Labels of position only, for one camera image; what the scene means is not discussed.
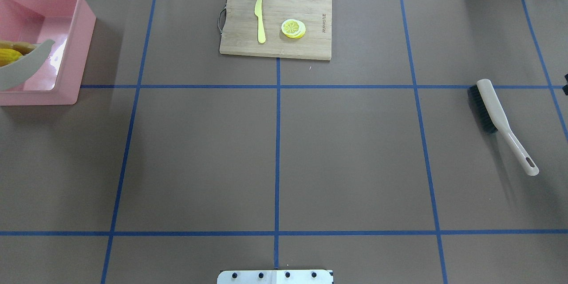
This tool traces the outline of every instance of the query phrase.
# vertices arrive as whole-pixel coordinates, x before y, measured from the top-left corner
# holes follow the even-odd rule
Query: pink container
[[[77,102],[95,20],[85,0],[0,0],[0,39],[55,41],[34,75],[0,91],[0,106]]]

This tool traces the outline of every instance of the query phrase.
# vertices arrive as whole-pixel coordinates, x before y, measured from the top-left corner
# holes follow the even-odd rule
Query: knife handle
[[[266,35],[264,34],[264,23],[262,23],[262,17],[258,17],[258,43],[265,43]]]

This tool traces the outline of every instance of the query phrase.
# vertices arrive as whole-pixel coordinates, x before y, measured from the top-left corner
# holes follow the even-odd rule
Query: wooden cutting board
[[[256,0],[227,0],[221,54],[331,60],[331,0],[262,0],[266,42],[258,43]],[[306,25],[301,39],[290,39],[280,26],[286,19]]]

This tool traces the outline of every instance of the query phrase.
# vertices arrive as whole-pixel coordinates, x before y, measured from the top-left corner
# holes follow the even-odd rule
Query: hole in brush handle
[[[527,162],[529,162],[529,165],[530,165],[531,167],[535,167],[535,166],[536,166],[536,165],[534,165],[534,162],[531,160],[531,158],[526,157],[525,159],[527,160]]]

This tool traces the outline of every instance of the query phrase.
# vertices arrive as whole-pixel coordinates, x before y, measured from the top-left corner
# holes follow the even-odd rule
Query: metal plate
[[[333,284],[332,270],[223,271],[217,284]]]

